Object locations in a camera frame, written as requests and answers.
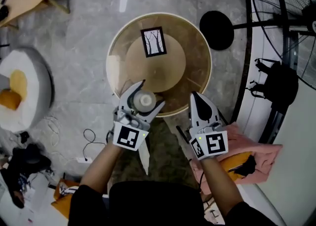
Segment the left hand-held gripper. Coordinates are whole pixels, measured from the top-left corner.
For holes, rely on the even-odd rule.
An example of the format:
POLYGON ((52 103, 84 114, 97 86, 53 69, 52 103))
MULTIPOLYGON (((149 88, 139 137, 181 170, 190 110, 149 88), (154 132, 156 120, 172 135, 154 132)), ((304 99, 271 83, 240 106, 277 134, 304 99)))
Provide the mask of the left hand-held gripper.
POLYGON ((165 105, 164 100, 159 100, 151 111, 138 112, 135 115, 133 99, 144 83, 145 80, 141 80, 131 85, 121 95, 119 105, 113 112, 113 144, 131 151, 140 148, 149 134, 150 123, 165 105))

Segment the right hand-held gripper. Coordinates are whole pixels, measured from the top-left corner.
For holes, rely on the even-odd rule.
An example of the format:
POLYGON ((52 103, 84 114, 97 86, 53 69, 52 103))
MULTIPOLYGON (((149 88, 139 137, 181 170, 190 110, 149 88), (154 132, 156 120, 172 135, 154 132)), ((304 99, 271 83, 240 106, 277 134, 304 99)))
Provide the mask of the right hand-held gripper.
POLYGON ((189 141, 198 160, 216 157, 228 152, 228 133, 219 120, 217 107, 203 94, 190 94, 192 128, 189 141), (201 127, 204 121, 208 124, 201 127))

